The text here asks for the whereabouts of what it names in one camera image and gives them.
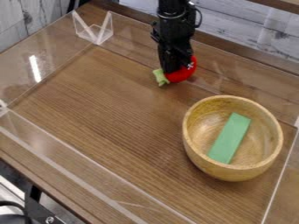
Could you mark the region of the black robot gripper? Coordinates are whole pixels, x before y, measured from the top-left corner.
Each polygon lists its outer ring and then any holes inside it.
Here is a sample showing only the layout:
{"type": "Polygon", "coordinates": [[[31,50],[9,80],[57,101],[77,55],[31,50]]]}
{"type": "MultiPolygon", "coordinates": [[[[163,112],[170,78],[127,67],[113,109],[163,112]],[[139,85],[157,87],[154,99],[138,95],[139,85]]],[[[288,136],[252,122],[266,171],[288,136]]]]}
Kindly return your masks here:
{"type": "Polygon", "coordinates": [[[191,37],[197,26],[195,12],[179,15],[159,13],[153,22],[151,37],[158,43],[161,65],[167,74],[193,63],[191,37]]]}

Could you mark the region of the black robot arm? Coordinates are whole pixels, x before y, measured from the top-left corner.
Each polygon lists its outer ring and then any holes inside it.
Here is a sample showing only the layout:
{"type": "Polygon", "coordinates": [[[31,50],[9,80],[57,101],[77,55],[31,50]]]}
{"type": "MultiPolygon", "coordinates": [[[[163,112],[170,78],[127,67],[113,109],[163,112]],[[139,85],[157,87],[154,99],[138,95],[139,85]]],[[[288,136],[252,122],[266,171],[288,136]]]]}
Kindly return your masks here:
{"type": "Polygon", "coordinates": [[[162,69],[167,74],[193,66],[191,38],[202,26],[202,11],[191,0],[159,0],[151,38],[158,44],[162,69]]]}

